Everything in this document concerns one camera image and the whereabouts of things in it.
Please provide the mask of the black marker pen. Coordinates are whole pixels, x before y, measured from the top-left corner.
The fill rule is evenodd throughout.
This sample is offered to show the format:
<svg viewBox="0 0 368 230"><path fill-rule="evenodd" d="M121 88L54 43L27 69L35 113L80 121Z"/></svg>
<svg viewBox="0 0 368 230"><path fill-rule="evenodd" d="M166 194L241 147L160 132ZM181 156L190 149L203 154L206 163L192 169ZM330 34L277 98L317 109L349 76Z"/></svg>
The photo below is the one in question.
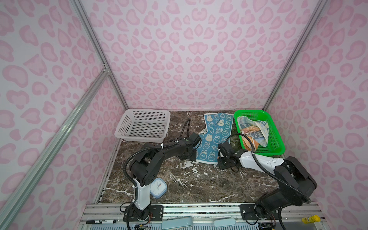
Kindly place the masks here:
<svg viewBox="0 0 368 230"><path fill-rule="evenodd" d="M85 224L115 224L116 219L103 219L103 220L87 220Z"/></svg>

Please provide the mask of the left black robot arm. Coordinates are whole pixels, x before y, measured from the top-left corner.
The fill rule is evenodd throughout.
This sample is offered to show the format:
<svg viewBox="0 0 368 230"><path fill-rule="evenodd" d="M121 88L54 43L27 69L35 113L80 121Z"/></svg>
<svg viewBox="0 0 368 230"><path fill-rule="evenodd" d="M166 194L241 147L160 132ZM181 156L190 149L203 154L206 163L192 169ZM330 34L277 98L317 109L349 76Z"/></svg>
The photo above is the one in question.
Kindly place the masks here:
<svg viewBox="0 0 368 230"><path fill-rule="evenodd" d="M135 196L132 207L137 212L148 212L151 206L150 185L156 179L163 162L171 157L195 161L202 139L197 134L179 137L160 145L144 145L124 162L124 175L133 183Z"/></svg>

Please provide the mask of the yellow glue stick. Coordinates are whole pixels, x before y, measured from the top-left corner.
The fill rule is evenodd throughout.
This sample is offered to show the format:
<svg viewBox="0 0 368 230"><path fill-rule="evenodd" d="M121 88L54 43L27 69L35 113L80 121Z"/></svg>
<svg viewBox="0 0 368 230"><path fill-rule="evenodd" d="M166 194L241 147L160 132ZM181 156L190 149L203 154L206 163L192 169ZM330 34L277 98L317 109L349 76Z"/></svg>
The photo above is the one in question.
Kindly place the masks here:
<svg viewBox="0 0 368 230"><path fill-rule="evenodd" d="M304 224L316 223L320 221L321 221L321 218L318 215L313 215L313 216L302 218L302 222Z"/></svg>

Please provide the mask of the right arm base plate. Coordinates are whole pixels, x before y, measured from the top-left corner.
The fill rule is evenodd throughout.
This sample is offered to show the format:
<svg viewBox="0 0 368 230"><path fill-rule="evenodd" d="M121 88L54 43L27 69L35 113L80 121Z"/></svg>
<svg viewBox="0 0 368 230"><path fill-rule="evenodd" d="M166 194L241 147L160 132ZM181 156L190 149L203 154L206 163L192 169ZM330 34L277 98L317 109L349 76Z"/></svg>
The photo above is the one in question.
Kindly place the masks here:
<svg viewBox="0 0 368 230"><path fill-rule="evenodd" d="M279 220L278 211L267 211L261 205L251 204L251 205L239 205L240 213L243 220Z"/></svg>

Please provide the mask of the small light blue clock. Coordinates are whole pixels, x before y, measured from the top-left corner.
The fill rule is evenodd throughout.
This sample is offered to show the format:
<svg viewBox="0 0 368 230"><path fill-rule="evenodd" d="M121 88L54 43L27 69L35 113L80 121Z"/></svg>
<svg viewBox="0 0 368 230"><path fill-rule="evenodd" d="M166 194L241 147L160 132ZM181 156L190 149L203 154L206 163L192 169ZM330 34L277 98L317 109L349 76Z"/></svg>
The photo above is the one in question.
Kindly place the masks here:
<svg viewBox="0 0 368 230"><path fill-rule="evenodd" d="M166 182L161 178L156 178L151 184L150 184L150 194L155 198L159 199L161 198L167 191L167 184Z"/></svg>

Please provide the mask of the light blue pedal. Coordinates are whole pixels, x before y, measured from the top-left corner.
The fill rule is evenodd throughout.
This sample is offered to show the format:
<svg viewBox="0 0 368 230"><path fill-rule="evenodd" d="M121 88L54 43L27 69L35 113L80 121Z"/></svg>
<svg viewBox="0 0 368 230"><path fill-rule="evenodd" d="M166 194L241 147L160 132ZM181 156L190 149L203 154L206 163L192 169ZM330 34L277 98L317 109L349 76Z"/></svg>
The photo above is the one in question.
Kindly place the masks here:
<svg viewBox="0 0 368 230"><path fill-rule="evenodd" d="M234 218L224 218L224 219L222 218L213 221L213 226L215 228L229 227L234 226L235 224L236 220Z"/></svg>
<svg viewBox="0 0 368 230"><path fill-rule="evenodd" d="M169 219L162 222L162 230L176 230L186 227L193 226L193 218L185 217L185 218L175 218Z"/></svg>

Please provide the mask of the white perforated plastic basket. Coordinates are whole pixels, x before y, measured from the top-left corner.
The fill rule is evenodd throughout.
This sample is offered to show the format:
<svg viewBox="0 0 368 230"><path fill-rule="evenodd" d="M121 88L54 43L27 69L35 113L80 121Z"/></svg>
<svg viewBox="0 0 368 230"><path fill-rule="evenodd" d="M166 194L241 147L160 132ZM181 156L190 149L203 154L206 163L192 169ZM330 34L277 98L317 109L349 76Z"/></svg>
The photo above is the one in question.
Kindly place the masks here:
<svg viewBox="0 0 368 230"><path fill-rule="evenodd" d="M121 117L115 137L125 141L161 143L171 120L170 111L128 109Z"/></svg>

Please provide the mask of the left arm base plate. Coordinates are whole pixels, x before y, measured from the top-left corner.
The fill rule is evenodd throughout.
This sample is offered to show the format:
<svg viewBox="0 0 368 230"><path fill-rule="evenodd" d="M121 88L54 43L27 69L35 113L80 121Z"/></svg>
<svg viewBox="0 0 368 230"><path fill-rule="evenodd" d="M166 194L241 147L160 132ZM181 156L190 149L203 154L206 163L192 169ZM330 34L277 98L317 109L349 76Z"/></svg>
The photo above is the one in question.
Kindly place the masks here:
<svg viewBox="0 0 368 230"><path fill-rule="evenodd" d="M163 220L163 206L148 205L144 210L140 210L133 205L131 208L126 207L124 211L123 221L148 222Z"/></svg>

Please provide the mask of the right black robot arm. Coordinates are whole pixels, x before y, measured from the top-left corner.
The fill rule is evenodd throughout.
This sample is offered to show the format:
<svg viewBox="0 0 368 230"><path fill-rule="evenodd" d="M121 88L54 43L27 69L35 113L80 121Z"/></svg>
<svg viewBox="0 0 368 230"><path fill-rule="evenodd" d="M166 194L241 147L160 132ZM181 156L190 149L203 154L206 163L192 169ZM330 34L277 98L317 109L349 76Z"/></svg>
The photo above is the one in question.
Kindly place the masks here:
<svg viewBox="0 0 368 230"><path fill-rule="evenodd" d="M218 165L221 170L248 168L266 173L278 183L278 188L262 195L254 206L254 215L267 219L279 208L300 207L311 203L316 181L295 157L272 158L246 149L235 151L227 142L218 145Z"/></svg>

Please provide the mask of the aluminium front rail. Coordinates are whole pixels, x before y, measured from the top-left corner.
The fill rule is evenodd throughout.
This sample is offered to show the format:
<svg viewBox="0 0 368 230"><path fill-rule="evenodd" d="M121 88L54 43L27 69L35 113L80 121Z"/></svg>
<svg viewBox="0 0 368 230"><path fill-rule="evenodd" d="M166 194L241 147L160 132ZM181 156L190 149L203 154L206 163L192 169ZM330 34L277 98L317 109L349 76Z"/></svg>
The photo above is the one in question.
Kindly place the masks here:
<svg viewBox="0 0 368 230"><path fill-rule="evenodd" d="M163 206L162 221L141 222L144 230L162 230L162 222L169 219L193 218L193 226L176 230L328 230L330 227L317 203L310 203L301 207L289 206L278 214L279 220L243 220L239 205L253 203L172 203L153 204ZM88 205L80 223L79 230L125 230L123 221L126 204ZM302 218L318 215L320 222L304 224ZM215 228L213 221L217 219L234 218L234 226ZM85 224L87 220L116 219L115 224Z"/></svg>

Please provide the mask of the left light blue pedal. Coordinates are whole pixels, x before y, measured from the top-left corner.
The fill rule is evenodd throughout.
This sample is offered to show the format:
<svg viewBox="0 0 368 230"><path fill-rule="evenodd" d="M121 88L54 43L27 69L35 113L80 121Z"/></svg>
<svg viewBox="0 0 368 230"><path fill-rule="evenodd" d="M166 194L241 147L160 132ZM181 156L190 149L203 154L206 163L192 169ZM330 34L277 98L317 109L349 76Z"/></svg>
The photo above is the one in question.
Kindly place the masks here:
<svg viewBox="0 0 368 230"><path fill-rule="evenodd" d="M162 222L162 230L176 230L186 227L193 226L193 218L185 217L185 218L175 218L169 219Z"/></svg>

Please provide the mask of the green plastic basket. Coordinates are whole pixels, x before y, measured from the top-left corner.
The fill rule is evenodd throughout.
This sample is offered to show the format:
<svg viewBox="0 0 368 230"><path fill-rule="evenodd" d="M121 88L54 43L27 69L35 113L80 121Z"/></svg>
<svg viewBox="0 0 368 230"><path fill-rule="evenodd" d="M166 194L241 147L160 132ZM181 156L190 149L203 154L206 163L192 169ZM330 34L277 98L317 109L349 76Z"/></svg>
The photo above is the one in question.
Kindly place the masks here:
<svg viewBox="0 0 368 230"><path fill-rule="evenodd" d="M284 154L285 145L269 113L263 110L251 110L251 109L236 111L234 113L234 120L237 131L240 132L242 128L238 122L238 117L247 117L252 121L264 121L267 122L269 125L268 144L266 147L262 147L260 145L256 150L256 154L263 156L280 156Z"/></svg>

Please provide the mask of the teal bunny print towel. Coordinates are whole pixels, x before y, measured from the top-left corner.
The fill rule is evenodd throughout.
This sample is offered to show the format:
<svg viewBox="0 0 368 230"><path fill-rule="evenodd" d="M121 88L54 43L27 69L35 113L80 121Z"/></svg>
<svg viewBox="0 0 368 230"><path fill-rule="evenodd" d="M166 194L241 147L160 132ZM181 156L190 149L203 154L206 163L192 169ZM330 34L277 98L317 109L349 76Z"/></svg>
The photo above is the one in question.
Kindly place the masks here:
<svg viewBox="0 0 368 230"><path fill-rule="evenodd" d="M206 128L199 132L201 143L196 147L196 162L218 163L218 145L225 142L232 132L234 116L229 113L204 114Z"/></svg>

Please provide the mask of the right light blue pedal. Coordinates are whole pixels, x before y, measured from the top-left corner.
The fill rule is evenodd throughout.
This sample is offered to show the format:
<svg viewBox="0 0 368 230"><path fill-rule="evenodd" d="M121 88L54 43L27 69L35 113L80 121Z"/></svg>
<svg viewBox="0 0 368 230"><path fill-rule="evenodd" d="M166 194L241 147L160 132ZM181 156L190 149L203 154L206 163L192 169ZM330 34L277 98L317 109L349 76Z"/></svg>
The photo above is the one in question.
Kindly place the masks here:
<svg viewBox="0 0 368 230"><path fill-rule="evenodd" d="M229 227L234 226L235 224L236 220L234 218L224 218L224 219L222 218L213 221L213 226L215 228Z"/></svg>

